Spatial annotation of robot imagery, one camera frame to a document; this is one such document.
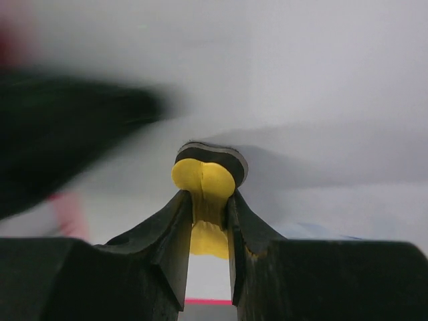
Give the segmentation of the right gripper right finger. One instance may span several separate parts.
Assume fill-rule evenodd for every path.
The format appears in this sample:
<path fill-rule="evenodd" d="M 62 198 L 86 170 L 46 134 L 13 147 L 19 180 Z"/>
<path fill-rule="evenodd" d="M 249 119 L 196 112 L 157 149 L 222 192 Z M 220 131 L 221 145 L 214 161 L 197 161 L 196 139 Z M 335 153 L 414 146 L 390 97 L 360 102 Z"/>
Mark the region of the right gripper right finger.
<path fill-rule="evenodd" d="M 239 320 L 427 319 L 427 258 L 413 244 L 287 239 L 240 193 L 226 216 Z"/>

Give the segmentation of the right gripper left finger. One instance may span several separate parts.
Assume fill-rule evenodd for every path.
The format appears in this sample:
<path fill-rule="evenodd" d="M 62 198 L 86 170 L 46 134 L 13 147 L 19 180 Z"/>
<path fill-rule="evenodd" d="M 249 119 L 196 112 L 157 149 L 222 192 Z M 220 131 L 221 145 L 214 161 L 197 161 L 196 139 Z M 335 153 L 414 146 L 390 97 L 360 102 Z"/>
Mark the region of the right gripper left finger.
<path fill-rule="evenodd" d="M 2 320 L 176 320 L 185 305 L 192 200 L 104 245 L 73 238 L 1 240 Z"/>

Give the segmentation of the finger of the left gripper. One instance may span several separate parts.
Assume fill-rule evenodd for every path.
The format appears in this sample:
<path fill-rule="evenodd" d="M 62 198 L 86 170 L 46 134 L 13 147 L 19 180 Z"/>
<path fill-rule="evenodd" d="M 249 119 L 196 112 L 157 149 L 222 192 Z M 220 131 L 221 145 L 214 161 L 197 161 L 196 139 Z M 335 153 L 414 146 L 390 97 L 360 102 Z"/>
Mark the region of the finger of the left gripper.
<path fill-rule="evenodd" d="M 41 203 L 166 112 L 151 88 L 2 72 L 1 217 Z"/>

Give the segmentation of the yellow bone shaped eraser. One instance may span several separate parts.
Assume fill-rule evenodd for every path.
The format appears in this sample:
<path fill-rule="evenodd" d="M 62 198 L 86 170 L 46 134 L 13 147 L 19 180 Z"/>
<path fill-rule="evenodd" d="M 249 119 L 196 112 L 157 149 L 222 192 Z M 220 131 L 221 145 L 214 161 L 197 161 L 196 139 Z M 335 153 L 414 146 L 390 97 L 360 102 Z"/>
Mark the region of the yellow bone shaped eraser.
<path fill-rule="evenodd" d="M 229 258 L 225 208 L 247 173 L 247 161 L 232 147 L 191 141 L 178 150 L 171 178 L 191 195 L 191 254 Z"/>

